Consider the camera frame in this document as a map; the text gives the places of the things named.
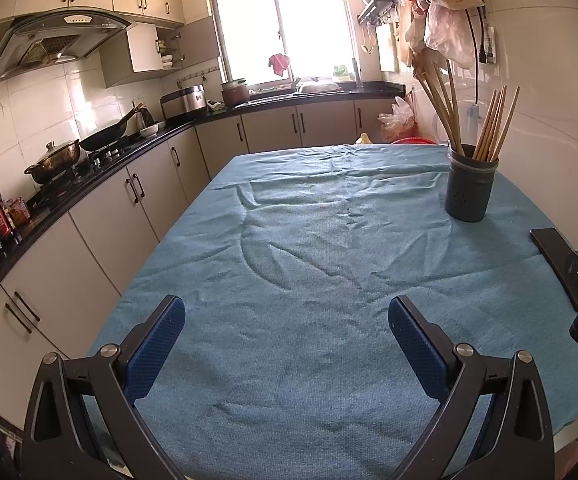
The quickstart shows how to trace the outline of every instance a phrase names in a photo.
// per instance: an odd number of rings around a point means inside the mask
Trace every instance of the faucet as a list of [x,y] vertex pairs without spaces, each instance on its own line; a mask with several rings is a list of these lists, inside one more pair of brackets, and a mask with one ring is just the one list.
[[358,90],[363,89],[363,88],[365,88],[365,85],[363,84],[363,80],[360,78],[360,70],[358,68],[358,62],[355,59],[355,57],[351,58],[351,62],[354,65],[355,87]]

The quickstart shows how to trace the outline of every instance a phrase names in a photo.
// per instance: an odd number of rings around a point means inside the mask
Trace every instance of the blue tablecloth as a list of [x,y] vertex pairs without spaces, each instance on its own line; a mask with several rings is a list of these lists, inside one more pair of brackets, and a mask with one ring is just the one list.
[[447,171],[440,146],[261,153],[195,200],[94,346],[183,298],[187,324],[136,405],[185,475],[386,478],[438,406],[387,326],[397,294],[483,354],[528,349],[554,431],[578,416],[574,312],[528,237],[551,222],[501,174],[482,222],[452,219]]

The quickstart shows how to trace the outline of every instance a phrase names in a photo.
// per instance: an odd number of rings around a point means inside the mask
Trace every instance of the stove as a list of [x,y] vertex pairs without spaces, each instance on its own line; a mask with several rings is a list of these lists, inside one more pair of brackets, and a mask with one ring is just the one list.
[[116,160],[120,159],[125,153],[133,150],[137,145],[144,141],[140,134],[121,137],[116,142],[92,152],[82,159],[76,165],[56,176],[51,182],[40,187],[38,192],[33,195],[27,205],[31,211],[37,211],[42,208],[55,209],[59,206],[64,198],[73,192],[84,182],[101,173]]

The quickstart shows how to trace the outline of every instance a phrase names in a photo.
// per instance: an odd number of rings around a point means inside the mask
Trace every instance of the stainless steel pot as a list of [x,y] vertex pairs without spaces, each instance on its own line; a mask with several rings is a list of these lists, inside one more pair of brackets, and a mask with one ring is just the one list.
[[193,120],[207,113],[207,99],[202,85],[182,88],[160,98],[162,114],[166,120]]
[[54,146],[53,141],[47,144],[47,152],[32,166],[24,170],[40,185],[61,174],[80,160],[80,139],[71,140]]
[[223,83],[224,105],[229,108],[248,103],[251,99],[246,79],[234,79]]

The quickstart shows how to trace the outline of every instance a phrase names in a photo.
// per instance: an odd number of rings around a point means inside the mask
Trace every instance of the window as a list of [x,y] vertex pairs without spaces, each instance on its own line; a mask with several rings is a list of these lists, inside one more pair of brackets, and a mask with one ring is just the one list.
[[[353,49],[344,0],[215,0],[231,78],[249,85],[352,72]],[[283,76],[269,58],[291,59]]]

